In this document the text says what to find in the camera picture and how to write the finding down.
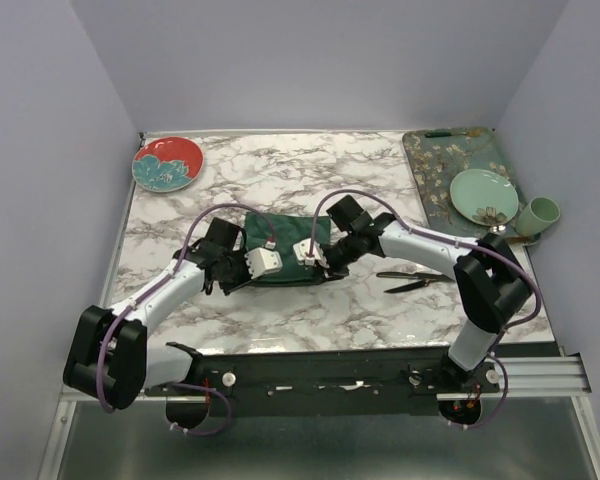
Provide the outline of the dark green cloth napkin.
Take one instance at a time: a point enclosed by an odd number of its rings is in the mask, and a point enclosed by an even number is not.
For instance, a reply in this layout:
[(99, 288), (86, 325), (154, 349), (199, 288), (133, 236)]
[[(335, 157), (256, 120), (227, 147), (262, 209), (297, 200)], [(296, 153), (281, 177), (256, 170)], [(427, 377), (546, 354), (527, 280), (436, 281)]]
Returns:
[[(276, 232), (276, 250), (282, 259), (279, 272), (264, 275), (253, 281), (254, 287), (290, 288), (319, 285), (325, 281), (323, 274), (297, 262), (293, 246), (309, 238), (312, 229), (312, 218), (266, 214)], [(247, 212), (244, 219), (246, 232), (246, 248), (252, 250), (263, 246), (269, 239), (268, 223), (259, 215)]]

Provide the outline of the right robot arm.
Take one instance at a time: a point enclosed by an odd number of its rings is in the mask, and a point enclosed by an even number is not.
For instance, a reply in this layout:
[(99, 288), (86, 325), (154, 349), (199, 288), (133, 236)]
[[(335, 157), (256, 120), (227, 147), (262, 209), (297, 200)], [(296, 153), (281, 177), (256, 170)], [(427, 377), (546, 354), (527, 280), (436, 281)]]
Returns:
[(320, 253), (319, 264), (330, 275), (344, 276), (364, 255), (401, 259), (430, 268), (453, 280), (467, 317), (441, 360), (440, 379), (460, 392), (476, 380), (476, 369), (513, 326), (534, 319), (542, 307), (538, 286), (523, 269), (506, 240), (496, 234), (481, 238), (454, 237), (404, 221), (385, 201), (373, 218), (353, 198), (353, 189), (327, 215), (345, 234), (334, 244), (310, 237), (309, 254)]

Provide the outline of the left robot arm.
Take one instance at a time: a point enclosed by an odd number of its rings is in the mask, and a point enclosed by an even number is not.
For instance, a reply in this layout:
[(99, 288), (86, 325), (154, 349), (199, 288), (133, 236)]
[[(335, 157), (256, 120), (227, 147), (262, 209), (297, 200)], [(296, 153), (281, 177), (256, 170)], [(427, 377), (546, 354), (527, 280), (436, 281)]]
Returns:
[(229, 294), (255, 279), (242, 226), (215, 218), (203, 238), (176, 250), (156, 277), (110, 307), (91, 305), (80, 315), (64, 366), (63, 383), (98, 400), (107, 411), (131, 405), (147, 387), (169, 384), (181, 395), (202, 380), (195, 350), (148, 347), (160, 324), (185, 301), (210, 294), (215, 284)]

